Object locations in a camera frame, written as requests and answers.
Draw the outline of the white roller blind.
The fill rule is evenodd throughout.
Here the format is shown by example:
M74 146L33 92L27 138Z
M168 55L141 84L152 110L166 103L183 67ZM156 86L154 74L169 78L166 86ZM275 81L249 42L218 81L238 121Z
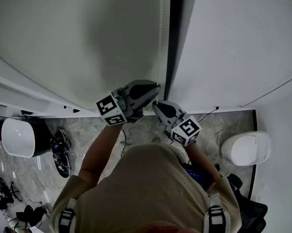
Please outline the white roller blind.
M0 0L0 57L85 109L134 80L166 82L170 0Z

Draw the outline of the black wired floor device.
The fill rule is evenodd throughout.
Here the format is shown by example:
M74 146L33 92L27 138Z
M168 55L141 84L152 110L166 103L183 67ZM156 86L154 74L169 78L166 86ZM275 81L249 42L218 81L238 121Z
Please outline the black wired floor device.
M71 165L68 156L68 151L71 148L71 141L67 133L63 129L58 129L51 139L52 157L55 167L63 178L70 176Z

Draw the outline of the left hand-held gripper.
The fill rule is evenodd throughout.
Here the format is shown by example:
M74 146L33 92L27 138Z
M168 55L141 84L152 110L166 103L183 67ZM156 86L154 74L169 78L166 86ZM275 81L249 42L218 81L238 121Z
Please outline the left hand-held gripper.
M135 123L144 116L142 108L137 108L145 107L159 93L160 84L150 80L134 80L124 89L109 92L96 102L96 105L101 118L108 126Z

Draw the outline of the white rounded bin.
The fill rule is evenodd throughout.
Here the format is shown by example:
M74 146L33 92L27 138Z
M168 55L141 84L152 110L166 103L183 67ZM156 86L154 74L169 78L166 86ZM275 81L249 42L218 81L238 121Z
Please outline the white rounded bin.
M224 159L237 166L258 165L272 153L272 138L263 131L246 132L228 138L221 147Z

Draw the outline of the black wheeled stand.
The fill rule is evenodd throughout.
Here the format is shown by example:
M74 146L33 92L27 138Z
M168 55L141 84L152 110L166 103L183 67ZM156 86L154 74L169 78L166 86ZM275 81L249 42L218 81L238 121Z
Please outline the black wheeled stand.
M17 196L19 191L15 190L13 185L14 182L11 182L11 185L8 186L3 178L0 177L0 210L6 210L9 203L14 203L14 199L22 202L22 200Z

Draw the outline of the person's left forearm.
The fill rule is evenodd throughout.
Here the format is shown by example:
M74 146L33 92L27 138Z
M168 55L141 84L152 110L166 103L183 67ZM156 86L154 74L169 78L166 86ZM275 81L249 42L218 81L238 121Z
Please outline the person's left forearm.
M88 149L78 177L89 183L91 188L98 184L122 127L123 124L105 126Z

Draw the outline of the person's beige shirt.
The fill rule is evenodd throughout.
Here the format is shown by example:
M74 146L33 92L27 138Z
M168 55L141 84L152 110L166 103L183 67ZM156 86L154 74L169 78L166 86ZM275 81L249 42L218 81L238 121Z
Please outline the person's beige shirt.
M240 210L227 178L204 190L181 166L179 151L166 144L130 148L112 173L91 186L71 176L53 206L56 217L75 199L75 233L132 233L156 222L202 232L209 197L218 194L231 218L231 233L241 227Z

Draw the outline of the black mesh office chair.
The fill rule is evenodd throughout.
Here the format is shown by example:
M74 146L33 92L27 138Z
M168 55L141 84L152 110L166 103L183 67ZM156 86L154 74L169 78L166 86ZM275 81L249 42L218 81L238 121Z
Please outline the black mesh office chair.
M216 183L204 217L204 233L261 233L264 230L268 207L243 196L241 187L242 181L233 173Z

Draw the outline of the person's right forearm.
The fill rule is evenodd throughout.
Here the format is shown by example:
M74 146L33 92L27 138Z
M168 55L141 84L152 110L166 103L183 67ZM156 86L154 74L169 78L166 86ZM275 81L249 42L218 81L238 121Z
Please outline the person's right forearm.
M220 180L221 176L202 149L196 143L192 142L185 146L184 150L193 165L200 167L203 171L212 175L210 187L214 186Z

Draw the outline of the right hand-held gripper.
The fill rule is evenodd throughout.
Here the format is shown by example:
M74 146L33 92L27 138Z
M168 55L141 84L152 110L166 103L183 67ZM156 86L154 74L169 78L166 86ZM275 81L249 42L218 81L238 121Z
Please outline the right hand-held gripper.
M194 116L189 116L180 106L171 101L154 101L153 111L165 126L169 139L180 143L183 147L191 144L202 130Z

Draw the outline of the blue screen handheld device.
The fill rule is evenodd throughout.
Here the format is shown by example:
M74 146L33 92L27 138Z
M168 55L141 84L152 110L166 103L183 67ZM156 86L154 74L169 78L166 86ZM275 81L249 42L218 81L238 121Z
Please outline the blue screen handheld device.
M212 174L187 163L182 163L181 166L204 190L207 190L212 185Z

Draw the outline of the black floor equipment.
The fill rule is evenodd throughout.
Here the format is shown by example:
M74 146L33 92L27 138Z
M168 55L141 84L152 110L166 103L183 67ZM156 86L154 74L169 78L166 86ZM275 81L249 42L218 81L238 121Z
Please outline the black floor equipment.
M43 206L33 209L32 206L26 205L23 212L16 212L16 217L19 222L25 223L25 228L28 228L29 226L36 226L45 214L47 214L47 210Z

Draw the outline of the black window frame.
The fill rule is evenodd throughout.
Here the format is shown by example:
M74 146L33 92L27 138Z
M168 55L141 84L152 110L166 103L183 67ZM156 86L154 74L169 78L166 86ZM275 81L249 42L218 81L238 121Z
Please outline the black window frame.
M195 0L170 0L170 26L164 100L171 94Z

